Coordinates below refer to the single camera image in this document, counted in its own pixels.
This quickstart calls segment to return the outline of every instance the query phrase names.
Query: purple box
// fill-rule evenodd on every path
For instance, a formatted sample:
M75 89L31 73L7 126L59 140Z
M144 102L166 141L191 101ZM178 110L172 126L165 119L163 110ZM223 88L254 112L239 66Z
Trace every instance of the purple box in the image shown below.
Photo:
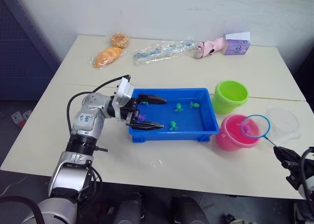
M222 53L224 55L239 55L245 54L250 47L250 41L248 40L235 40L235 39L226 39L224 35L225 45L222 48Z

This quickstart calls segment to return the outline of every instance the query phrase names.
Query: white wall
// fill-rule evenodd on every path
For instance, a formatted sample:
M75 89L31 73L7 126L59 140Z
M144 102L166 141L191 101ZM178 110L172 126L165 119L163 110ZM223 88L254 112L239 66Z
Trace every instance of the white wall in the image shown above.
M62 60L78 34L213 40L251 31L293 71L313 47L313 0L18 0Z

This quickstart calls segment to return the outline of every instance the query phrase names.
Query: pink plastic bucket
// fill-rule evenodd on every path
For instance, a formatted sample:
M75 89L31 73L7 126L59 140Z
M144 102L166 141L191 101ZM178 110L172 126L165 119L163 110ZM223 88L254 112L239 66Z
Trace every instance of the pink plastic bucket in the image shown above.
M252 148L259 142L259 138L246 137L240 129L244 115L230 115L221 123L219 134L216 135L218 144L225 150L237 150L241 148ZM258 126L254 122L250 122L251 127Z

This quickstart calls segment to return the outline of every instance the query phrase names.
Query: green plastic bucket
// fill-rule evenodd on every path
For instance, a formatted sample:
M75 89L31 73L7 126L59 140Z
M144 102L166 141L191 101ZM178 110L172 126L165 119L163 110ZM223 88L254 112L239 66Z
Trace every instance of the green plastic bucket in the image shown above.
M216 113L229 114L235 108L245 104L248 98L249 91L243 84L225 80L216 86L212 105Z

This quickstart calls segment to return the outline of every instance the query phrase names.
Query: croissant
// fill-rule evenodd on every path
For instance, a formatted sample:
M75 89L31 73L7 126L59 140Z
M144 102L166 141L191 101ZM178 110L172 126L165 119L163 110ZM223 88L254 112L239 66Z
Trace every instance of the croissant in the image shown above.
M94 67L100 68L114 62L122 53L121 48L108 48L98 54L94 62Z
M127 37L127 35L122 33L113 34L110 38L110 41L114 47L122 49L126 48L129 44L129 38Z

